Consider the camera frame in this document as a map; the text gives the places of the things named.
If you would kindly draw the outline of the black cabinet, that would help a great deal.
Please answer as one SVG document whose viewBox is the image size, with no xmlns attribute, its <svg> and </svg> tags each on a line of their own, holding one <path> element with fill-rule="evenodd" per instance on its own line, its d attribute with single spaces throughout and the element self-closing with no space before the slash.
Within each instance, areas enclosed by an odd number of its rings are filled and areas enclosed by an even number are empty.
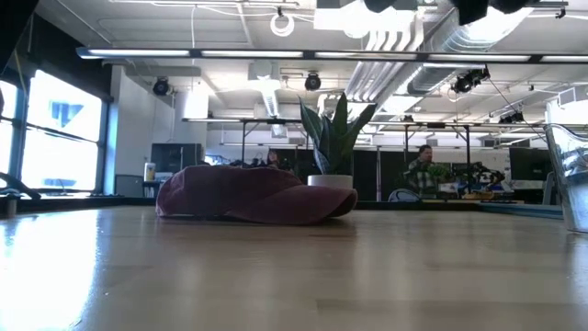
<svg viewBox="0 0 588 331">
<path fill-rule="evenodd" d="M 156 173 L 176 173 L 195 166 L 202 156 L 200 143 L 153 143 L 151 161 Z"/>
</svg>

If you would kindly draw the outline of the black aluminium table frame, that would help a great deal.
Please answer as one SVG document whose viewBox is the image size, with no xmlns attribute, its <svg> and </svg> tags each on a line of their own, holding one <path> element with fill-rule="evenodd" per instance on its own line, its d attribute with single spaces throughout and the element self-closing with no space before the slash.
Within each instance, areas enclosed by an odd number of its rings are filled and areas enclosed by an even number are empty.
<svg viewBox="0 0 588 331">
<path fill-rule="evenodd" d="M 155 209 L 156 198 L 126 198 L 122 196 L 90 198 L 44 198 L 37 190 L 25 186 L 18 179 L 0 172 L 0 180 L 6 186 L 0 188 L 0 215 L 10 209 L 17 211 L 81 210 L 95 207 L 149 206 Z M 376 202 L 361 201 L 353 210 L 360 211 L 481 211 L 514 214 L 539 218 L 559 219 L 561 209 L 554 206 L 491 203 L 491 202 Z"/>
</svg>

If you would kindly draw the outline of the silver ventilation duct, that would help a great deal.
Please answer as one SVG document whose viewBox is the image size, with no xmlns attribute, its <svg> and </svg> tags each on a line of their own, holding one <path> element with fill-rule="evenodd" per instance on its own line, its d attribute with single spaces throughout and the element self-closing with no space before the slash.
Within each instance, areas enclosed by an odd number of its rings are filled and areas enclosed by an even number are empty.
<svg viewBox="0 0 588 331">
<path fill-rule="evenodd" d="M 438 29 L 428 37 L 421 48 L 430 52 L 487 52 L 500 40 L 511 34 L 531 13 L 532 7 L 524 7 L 512 14 L 504 14 L 489 7 L 487 16 L 473 23 L 460 26 L 458 11 L 453 10 Z M 411 95 L 425 95 L 440 87 L 458 69 L 442 64 L 432 67 L 413 64 L 413 73 L 405 87 Z"/>
</svg>

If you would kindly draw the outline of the black monitor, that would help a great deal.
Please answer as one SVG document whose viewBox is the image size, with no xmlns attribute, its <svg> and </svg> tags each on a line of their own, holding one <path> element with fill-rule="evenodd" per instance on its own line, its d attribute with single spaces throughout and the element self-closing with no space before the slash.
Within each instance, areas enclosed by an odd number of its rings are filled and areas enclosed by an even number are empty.
<svg viewBox="0 0 588 331">
<path fill-rule="evenodd" d="M 513 180 L 545 181 L 552 171 L 547 150 L 510 148 L 511 177 Z"/>
</svg>

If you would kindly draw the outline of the large bright window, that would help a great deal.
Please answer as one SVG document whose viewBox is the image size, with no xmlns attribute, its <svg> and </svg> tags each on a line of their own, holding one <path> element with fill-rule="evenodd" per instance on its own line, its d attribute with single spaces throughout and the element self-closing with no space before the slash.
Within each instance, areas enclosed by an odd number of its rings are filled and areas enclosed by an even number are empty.
<svg viewBox="0 0 588 331">
<path fill-rule="evenodd" d="M 30 80 L 21 180 L 31 188 L 96 188 L 103 102 L 38 70 Z"/>
</svg>

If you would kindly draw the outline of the black workbench frame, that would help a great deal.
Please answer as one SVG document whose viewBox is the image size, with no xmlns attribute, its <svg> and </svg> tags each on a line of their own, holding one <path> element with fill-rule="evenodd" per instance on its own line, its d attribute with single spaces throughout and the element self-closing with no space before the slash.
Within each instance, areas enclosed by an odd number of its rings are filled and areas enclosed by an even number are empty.
<svg viewBox="0 0 588 331">
<path fill-rule="evenodd" d="M 472 123 L 461 123 L 461 122 L 443 122 L 443 121 L 434 121 L 434 122 L 422 122 L 422 121 L 396 121 L 396 122 L 385 122 L 385 121 L 371 121 L 370 125 L 379 125 L 383 127 L 392 126 L 400 128 L 400 132 L 403 133 L 403 145 L 402 148 L 402 155 L 403 155 L 403 164 L 405 167 L 409 166 L 408 162 L 408 154 L 409 154 L 409 141 L 411 139 L 411 135 L 409 134 L 409 129 L 414 126 L 418 129 L 429 129 L 429 130 L 448 130 L 451 129 L 458 137 L 460 137 L 466 143 L 466 164 L 467 164 L 467 176 L 468 176 L 468 189 L 471 186 L 471 144 L 470 144 L 470 135 L 471 135 L 471 128 L 473 127 Z M 381 153 L 382 149 L 385 147 L 384 144 L 371 144 L 368 148 L 374 148 L 376 150 L 376 201 L 382 201 L 382 166 L 381 166 Z"/>
<path fill-rule="evenodd" d="M 307 149 L 310 140 L 300 121 L 278 118 L 182 119 L 205 129 L 204 154 L 214 164 L 265 160 L 270 150 Z"/>
</svg>

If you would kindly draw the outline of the clear plastic bin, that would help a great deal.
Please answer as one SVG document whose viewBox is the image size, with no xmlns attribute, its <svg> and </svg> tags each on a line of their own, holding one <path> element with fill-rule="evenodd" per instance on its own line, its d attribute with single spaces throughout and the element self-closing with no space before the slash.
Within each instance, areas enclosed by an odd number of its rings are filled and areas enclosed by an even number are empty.
<svg viewBox="0 0 588 331">
<path fill-rule="evenodd" d="M 588 137 L 563 125 L 545 129 L 566 228 L 588 234 Z"/>
</svg>

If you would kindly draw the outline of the blue chair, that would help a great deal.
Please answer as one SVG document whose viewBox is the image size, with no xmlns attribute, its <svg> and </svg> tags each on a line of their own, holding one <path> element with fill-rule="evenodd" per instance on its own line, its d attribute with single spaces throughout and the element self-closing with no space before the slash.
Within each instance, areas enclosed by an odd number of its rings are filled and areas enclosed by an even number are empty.
<svg viewBox="0 0 588 331">
<path fill-rule="evenodd" d="M 406 189 L 398 188 L 391 192 L 388 198 L 388 202 L 420 202 L 421 197 L 419 194 Z"/>
</svg>

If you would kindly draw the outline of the small green background plant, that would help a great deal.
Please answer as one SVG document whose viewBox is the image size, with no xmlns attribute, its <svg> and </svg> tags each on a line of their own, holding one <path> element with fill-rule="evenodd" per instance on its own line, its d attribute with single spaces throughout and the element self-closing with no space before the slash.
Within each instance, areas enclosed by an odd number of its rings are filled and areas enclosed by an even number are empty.
<svg viewBox="0 0 588 331">
<path fill-rule="evenodd" d="M 447 183 L 453 180 L 452 171 L 448 164 L 431 164 L 428 166 L 427 173 L 438 183 Z"/>
</svg>

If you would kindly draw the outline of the white plant pot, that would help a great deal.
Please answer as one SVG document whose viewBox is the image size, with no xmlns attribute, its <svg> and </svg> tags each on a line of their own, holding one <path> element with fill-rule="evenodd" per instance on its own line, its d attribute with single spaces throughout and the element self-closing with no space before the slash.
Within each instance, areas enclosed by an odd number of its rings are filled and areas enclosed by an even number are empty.
<svg viewBox="0 0 588 331">
<path fill-rule="evenodd" d="M 313 187 L 352 189 L 353 177 L 349 175 L 312 175 L 307 184 Z"/>
</svg>

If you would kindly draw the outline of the overhead LED light bar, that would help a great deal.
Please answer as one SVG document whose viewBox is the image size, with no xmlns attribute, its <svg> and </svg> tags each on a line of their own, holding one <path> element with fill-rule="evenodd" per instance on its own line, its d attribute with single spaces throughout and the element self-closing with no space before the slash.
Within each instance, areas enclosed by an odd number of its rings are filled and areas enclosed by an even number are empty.
<svg viewBox="0 0 588 331">
<path fill-rule="evenodd" d="M 320 51 L 253 49 L 115 49 L 76 50 L 85 60 L 131 59 L 214 59 L 214 60 L 295 60 L 396 63 L 481 63 L 529 65 L 588 65 L 588 54 L 491 53 L 426 51 Z"/>
</svg>

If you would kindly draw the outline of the grey box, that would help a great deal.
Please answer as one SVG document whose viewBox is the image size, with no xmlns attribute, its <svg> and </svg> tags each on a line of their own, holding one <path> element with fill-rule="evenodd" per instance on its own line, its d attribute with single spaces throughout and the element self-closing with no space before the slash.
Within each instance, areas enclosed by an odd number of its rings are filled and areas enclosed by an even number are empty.
<svg viewBox="0 0 588 331">
<path fill-rule="evenodd" d="M 143 198 L 143 178 L 134 175 L 115 175 L 115 193 L 126 198 Z"/>
</svg>

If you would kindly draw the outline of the green snake plant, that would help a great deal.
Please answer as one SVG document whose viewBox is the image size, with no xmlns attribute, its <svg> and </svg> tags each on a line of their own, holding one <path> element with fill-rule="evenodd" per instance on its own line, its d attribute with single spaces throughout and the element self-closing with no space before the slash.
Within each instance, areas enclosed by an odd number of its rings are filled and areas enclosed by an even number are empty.
<svg viewBox="0 0 588 331">
<path fill-rule="evenodd" d="M 314 160 L 323 175 L 352 175 L 357 136 L 371 121 L 376 108 L 376 104 L 368 104 L 349 121 L 348 100 L 343 93 L 329 119 L 300 100 L 301 124 L 312 140 Z"/>
</svg>

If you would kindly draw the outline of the maroon baseball cap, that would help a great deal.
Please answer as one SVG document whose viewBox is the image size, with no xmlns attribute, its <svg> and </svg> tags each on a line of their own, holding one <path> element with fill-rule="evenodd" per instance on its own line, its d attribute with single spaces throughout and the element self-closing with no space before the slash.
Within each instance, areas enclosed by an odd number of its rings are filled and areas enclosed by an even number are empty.
<svg viewBox="0 0 588 331">
<path fill-rule="evenodd" d="M 194 165 L 163 183 L 155 209 L 160 217 L 307 225 L 344 216 L 356 203 L 352 188 L 308 186 L 285 170 Z"/>
</svg>

